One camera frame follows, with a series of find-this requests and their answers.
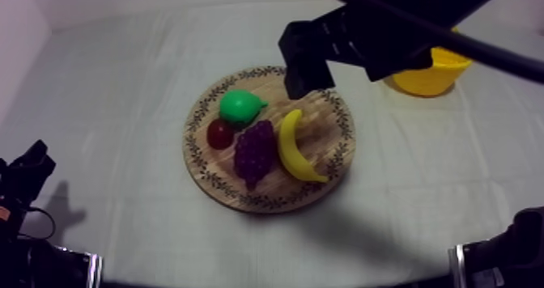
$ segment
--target yellow banana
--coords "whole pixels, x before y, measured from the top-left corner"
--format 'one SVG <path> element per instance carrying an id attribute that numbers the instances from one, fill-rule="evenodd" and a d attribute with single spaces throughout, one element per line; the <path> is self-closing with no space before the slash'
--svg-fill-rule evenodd
<path id="1" fill-rule="evenodd" d="M 285 118 L 279 129 L 278 150 L 283 166 L 298 180 L 327 182 L 326 176 L 316 173 L 312 164 L 300 153 L 295 142 L 295 130 L 302 111 L 292 110 Z"/>

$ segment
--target white tablecloth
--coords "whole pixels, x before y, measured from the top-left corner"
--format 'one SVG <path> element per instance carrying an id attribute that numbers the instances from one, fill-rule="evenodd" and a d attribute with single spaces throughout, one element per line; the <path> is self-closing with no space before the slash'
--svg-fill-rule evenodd
<path id="1" fill-rule="evenodd" d="M 287 23 L 337 5 L 194 6 L 55 33 L 0 127 L 3 158 L 42 138 L 57 162 L 35 203 L 57 220 L 53 242 L 103 255 L 108 280 L 371 286 L 444 272 L 448 247 L 544 204 L 544 87 L 478 64 L 424 100 L 330 63 L 357 151 L 344 183 L 310 209 L 255 217 L 197 188 L 181 153 L 194 101 L 226 74 L 282 65 Z M 531 36 L 518 47 L 544 56 L 542 46 Z M 27 231 L 48 230 L 29 218 Z"/>

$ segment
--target round wooden board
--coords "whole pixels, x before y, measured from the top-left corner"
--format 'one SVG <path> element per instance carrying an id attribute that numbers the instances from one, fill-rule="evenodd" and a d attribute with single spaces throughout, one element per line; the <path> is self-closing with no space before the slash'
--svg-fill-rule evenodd
<path id="1" fill-rule="evenodd" d="M 273 214 L 309 205 L 338 184 L 353 159 L 353 120 L 336 91 L 314 91 L 301 100 L 289 100 L 284 75 L 283 67 L 264 66 L 227 76 L 202 94 L 185 122 L 183 151 L 191 176 L 206 194 L 235 210 Z M 214 150 L 206 141 L 208 125 L 219 117 L 219 101 L 232 89 L 245 89 L 268 101 L 254 122 L 270 120 L 276 133 L 291 110 L 302 109 L 297 129 L 300 152 L 318 173 L 329 177 L 329 182 L 297 180 L 278 162 L 249 192 L 233 170 L 234 144 L 226 150 Z"/>

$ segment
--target toy fruit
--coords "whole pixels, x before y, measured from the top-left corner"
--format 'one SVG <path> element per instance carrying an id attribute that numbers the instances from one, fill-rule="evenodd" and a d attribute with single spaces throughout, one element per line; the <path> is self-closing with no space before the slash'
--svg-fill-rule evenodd
<path id="1" fill-rule="evenodd" d="M 227 91 L 219 103 L 219 116 L 230 123 L 244 126 L 251 123 L 266 105 L 267 102 L 249 91 Z"/>
<path id="2" fill-rule="evenodd" d="M 259 121 L 238 137 L 234 148 L 234 171 L 245 180 L 248 190 L 255 189 L 276 159 L 276 139 L 270 121 Z"/>
<path id="3" fill-rule="evenodd" d="M 283 119 L 279 129 L 278 151 L 283 166 L 298 180 L 327 182 L 326 176 L 316 173 L 310 162 L 299 152 L 295 142 L 295 130 L 302 111 L 295 109 Z"/>
<path id="4" fill-rule="evenodd" d="M 206 132 L 208 144 L 216 150 L 226 149 L 234 141 L 234 131 L 226 121 L 215 119 Z"/>

